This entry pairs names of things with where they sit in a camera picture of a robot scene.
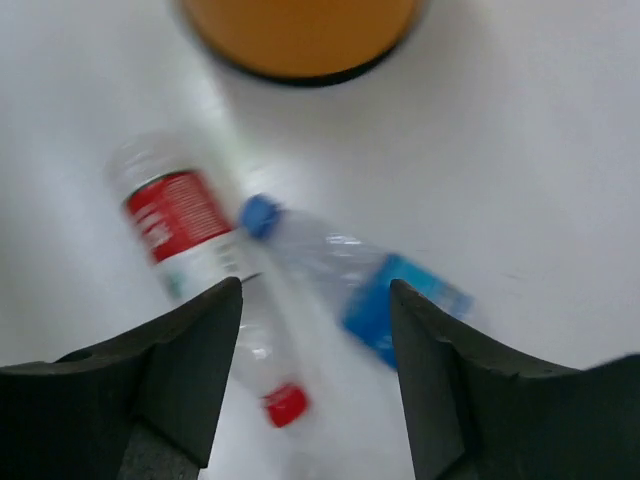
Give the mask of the red label clear bottle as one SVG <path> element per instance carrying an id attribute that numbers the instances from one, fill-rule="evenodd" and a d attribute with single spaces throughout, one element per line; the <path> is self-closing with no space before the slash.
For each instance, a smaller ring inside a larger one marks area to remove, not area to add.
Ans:
<path id="1" fill-rule="evenodd" d="M 175 302 L 183 304 L 228 277 L 241 281 L 232 373 L 274 427 L 297 427 L 310 414 L 311 399 L 284 318 L 243 234 L 189 150 L 170 134 L 141 134 L 114 151 L 108 177 Z"/>

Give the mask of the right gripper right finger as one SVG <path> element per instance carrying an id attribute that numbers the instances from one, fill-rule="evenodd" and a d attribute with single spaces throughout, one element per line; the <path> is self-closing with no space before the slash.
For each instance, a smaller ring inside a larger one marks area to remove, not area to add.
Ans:
<path id="1" fill-rule="evenodd" d="M 390 286 L 392 340 L 419 479 L 635 479 L 639 358 L 586 370 L 506 346 L 409 284 Z"/>

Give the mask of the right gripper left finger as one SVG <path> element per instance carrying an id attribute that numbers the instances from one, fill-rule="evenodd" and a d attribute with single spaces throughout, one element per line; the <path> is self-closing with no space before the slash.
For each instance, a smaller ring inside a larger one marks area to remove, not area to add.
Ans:
<path id="1" fill-rule="evenodd" d="M 209 463 L 242 312 L 228 278 L 54 362 L 1 370 L 5 479 L 195 479 Z"/>

